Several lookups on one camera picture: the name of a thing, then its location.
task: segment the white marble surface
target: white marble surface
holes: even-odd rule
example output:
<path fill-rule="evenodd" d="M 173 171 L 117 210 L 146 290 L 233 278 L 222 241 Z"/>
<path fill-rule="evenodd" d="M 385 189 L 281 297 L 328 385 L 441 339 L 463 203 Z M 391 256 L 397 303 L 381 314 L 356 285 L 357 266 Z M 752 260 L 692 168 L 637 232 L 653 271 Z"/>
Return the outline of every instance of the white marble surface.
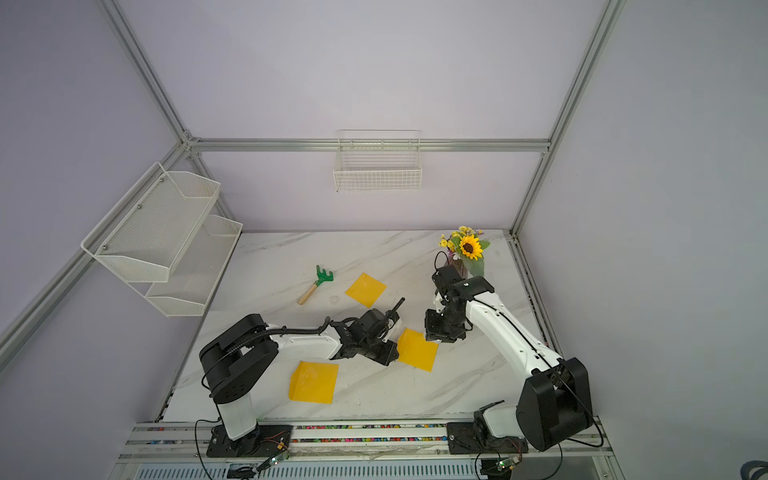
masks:
<path fill-rule="evenodd" d="M 432 308 L 435 287 L 433 260 L 440 250 L 438 231 L 244 233 L 223 276 L 210 312 L 198 335 L 165 412 L 166 422 L 217 417 L 198 354 L 213 338 L 249 313 L 268 323 L 317 326 L 326 316 L 360 316 L 367 308 L 344 292 L 361 273 L 387 285 L 374 308 L 391 309 L 401 296 L 400 321 L 389 334 L 397 340 L 403 329 L 424 332 L 424 312 Z M 485 278 L 511 312 L 539 336 L 538 326 L 501 230 L 484 235 L 492 245 L 485 252 Z M 298 298 L 316 280 L 315 265 L 333 271 L 334 281 L 322 284 L 300 306 Z M 444 257 L 439 258 L 439 266 Z M 517 402 L 521 382 L 498 350 L 478 329 L 466 340 L 439 346 L 431 372 L 394 362 L 385 367 L 356 356 L 334 360 L 339 375 L 332 404 L 292 402 L 290 375 L 298 361 L 278 357 L 251 392 L 262 419 L 451 418 L 496 400 Z"/>

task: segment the sunflower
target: sunflower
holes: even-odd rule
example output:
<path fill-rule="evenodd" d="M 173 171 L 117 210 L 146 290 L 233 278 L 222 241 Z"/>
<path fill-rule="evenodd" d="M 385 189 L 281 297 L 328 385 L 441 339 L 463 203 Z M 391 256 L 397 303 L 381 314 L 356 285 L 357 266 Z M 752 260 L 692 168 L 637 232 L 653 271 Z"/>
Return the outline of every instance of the sunflower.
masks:
<path fill-rule="evenodd" d="M 467 235 L 462 238 L 459 247 L 462 249 L 462 253 L 470 260 L 477 260 L 482 258 L 482 248 L 480 248 L 480 242 L 477 237 Z"/>

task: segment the yellow plastic sheet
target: yellow plastic sheet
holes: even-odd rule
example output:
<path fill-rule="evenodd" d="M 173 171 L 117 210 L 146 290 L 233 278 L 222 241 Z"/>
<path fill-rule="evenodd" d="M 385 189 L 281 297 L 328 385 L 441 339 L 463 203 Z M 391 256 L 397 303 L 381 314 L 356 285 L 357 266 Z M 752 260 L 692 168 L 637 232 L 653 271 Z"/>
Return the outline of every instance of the yellow plastic sheet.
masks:
<path fill-rule="evenodd" d="M 417 369 L 431 372 L 435 355 L 437 355 L 437 346 L 437 343 L 427 342 L 423 333 L 406 329 L 397 341 L 397 351 L 400 354 L 398 360 Z"/>
<path fill-rule="evenodd" d="M 386 285 L 364 273 L 359 279 L 355 280 L 355 283 L 346 291 L 346 294 L 371 308 L 376 299 L 384 292 L 384 289 L 386 289 Z"/>
<path fill-rule="evenodd" d="M 334 363 L 300 362 L 290 376 L 288 398 L 297 402 L 331 403 L 339 366 Z"/>

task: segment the white mesh shelf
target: white mesh shelf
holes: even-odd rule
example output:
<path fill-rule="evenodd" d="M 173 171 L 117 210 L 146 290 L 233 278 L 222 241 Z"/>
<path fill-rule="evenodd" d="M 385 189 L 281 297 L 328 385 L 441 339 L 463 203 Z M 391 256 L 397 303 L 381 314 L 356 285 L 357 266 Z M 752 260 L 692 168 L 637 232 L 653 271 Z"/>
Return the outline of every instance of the white mesh shelf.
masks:
<path fill-rule="evenodd" d="M 168 282 L 219 197 L 214 180 L 157 169 L 158 179 L 96 251 L 83 246 L 124 282 Z"/>
<path fill-rule="evenodd" d="M 201 316 L 240 235 L 243 224 L 208 215 L 165 283 L 153 283 L 145 298 L 165 316 Z"/>
<path fill-rule="evenodd" d="M 422 159 L 418 141 L 339 141 L 336 191 L 421 190 Z"/>

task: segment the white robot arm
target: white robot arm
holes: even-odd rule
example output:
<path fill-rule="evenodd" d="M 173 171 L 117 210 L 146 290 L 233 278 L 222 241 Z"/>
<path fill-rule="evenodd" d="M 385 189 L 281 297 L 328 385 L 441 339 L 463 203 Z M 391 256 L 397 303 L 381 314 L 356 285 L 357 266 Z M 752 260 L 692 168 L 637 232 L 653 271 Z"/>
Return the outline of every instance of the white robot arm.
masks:
<path fill-rule="evenodd" d="M 456 268 L 444 266 L 432 281 L 437 293 L 435 309 L 427 310 L 424 319 L 426 339 L 455 342 L 477 326 L 523 384 L 517 405 L 499 402 L 477 412 L 482 414 L 478 437 L 522 437 L 544 451 L 594 423 L 589 378 L 578 359 L 564 360 L 543 345 L 482 276 L 464 280 Z"/>
<path fill-rule="evenodd" d="M 464 280 L 453 266 L 432 275 L 435 309 L 425 314 L 425 337 L 452 343 L 477 326 L 493 342 L 521 382 L 517 405 L 499 402 L 479 410 L 479 438 L 525 438 L 544 451 L 594 423 L 587 370 L 577 359 L 563 360 L 543 345 L 504 306 L 482 276 Z M 275 357 L 341 359 L 364 355 L 387 366 L 398 358 L 397 344 L 384 340 L 399 319 L 397 308 L 369 310 L 360 318 L 326 322 L 317 329 L 267 325 L 252 314 L 200 351 L 211 397 L 227 435 L 237 440 L 257 425 L 249 391 Z"/>

